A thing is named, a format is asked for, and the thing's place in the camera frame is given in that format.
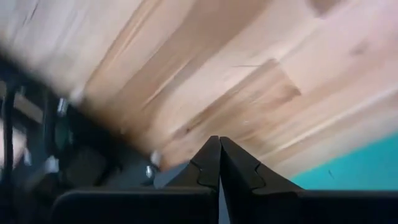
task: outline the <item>black plastic part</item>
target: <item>black plastic part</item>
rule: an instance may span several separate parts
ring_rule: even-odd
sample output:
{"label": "black plastic part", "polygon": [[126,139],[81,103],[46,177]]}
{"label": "black plastic part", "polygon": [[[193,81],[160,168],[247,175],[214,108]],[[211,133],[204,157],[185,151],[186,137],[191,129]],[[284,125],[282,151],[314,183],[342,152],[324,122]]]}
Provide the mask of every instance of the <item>black plastic part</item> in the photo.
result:
{"label": "black plastic part", "polygon": [[65,167],[62,167],[62,182],[73,188],[96,186],[106,172],[106,158],[88,147],[70,153],[70,156]]}
{"label": "black plastic part", "polygon": [[9,193],[12,191],[9,185],[0,185],[0,223],[15,221],[14,201]]}
{"label": "black plastic part", "polygon": [[210,138],[166,187],[90,188],[62,195],[53,223],[218,223],[221,144]]}
{"label": "black plastic part", "polygon": [[231,223],[396,223],[398,192],[304,190],[221,138]]}
{"label": "black plastic part", "polygon": [[14,167],[14,150],[12,146],[12,111],[14,108],[14,100],[17,86],[14,84],[7,85],[4,103],[1,108],[3,117],[3,138],[4,138],[4,169],[2,172],[2,184],[11,184],[11,174]]}

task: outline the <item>wooden board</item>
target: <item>wooden board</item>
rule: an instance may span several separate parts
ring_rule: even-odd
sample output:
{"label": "wooden board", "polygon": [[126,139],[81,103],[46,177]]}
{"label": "wooden board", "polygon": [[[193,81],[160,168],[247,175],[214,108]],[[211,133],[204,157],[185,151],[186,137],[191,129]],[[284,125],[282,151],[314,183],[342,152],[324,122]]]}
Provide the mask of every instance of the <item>wooden board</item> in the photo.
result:
{"label": "wooden board", "polygon": [[217,134],[290,177],[398,130],[395,0],[10,2],[10,54],[164,169]]}
{"label": "wooden board", "polygon": [[[0,120],[0,134],[3,136],[3,121]],[[26,136],[20,131],[13,129],[12,131],[12,148],[14,150],[14,166],[24,154],[26,147]],[[4,139],[0,138],[0,167],[4,166]]]}

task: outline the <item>screw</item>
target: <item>screw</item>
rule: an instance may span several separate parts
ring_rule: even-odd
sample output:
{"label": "screw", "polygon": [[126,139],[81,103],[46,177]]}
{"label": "screw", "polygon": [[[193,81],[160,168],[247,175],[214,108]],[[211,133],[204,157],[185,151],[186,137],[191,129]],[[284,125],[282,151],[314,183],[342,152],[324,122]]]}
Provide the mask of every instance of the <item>screw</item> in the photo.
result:
{"label": "screw", "polygon": [[58,103],[58,115],[63,117],[66,115],[67,110],[68,110],[68,101],[64,98],[60,99],[60,102]]}
{"label": "screw", "polygon": [[151,178],[152,175],[154,175],[154,173],[153,173],[153,171],[152,171],[152,168],[150,168],[150,166],[147,166],[147,167],[146,167],[145,173],[146,173],[146,175],[147,175],[148,178]]}

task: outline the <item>teal background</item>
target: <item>teal background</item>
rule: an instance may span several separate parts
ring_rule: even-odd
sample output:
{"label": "teal background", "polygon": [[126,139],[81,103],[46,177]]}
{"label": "teal background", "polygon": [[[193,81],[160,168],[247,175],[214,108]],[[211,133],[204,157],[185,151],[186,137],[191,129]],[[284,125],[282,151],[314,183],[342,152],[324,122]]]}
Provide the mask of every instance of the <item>teal background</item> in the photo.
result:
{"label": "teal background", "polygon": [[304,189],[398,190],[398,133],[292,179]]}

